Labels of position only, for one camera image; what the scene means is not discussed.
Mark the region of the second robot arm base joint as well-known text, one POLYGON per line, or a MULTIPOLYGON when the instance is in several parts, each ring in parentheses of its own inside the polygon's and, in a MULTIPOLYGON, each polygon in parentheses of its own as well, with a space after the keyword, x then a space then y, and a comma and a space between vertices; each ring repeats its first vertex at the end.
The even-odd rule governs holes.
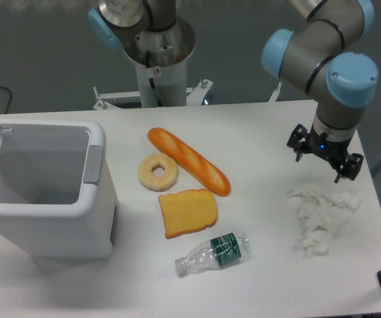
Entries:
POLYGON ((117 50, 143 31, 164 32, 176 22, 175 1, 99 1, 88 21, 108 48, 117 50))

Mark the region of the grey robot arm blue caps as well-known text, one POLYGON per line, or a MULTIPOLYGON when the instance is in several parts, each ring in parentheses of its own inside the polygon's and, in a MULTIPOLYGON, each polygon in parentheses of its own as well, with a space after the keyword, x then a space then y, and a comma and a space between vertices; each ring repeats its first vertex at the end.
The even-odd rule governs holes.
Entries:
POLYGON ((293 1, 307 26, 299 33, 277 30, 261 55, 273 76, 317 102, 311 127, 298 124, 287 146, 300 159, 313 154, 342 178, 354 180, 364 157, 348 146, 374 98, 379 72, 375 62, 347 48, 374 23, 371 1, 293 1))

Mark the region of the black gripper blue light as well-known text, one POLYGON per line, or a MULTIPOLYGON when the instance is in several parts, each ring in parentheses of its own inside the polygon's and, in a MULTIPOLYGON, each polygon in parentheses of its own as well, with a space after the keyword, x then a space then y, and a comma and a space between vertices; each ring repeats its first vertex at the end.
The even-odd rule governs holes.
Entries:
POLYGON ((327 161, 337 172, 334 182, 340 179, 354 181, 358 176, 364 156, 358 153, 348 153, 354 128, 339 130, 332 129, 323 123, 313 123, 310 132, 298 124, 292 131, 287 147, 296 154, 299 162, 304 154, 314 154, 327 161))

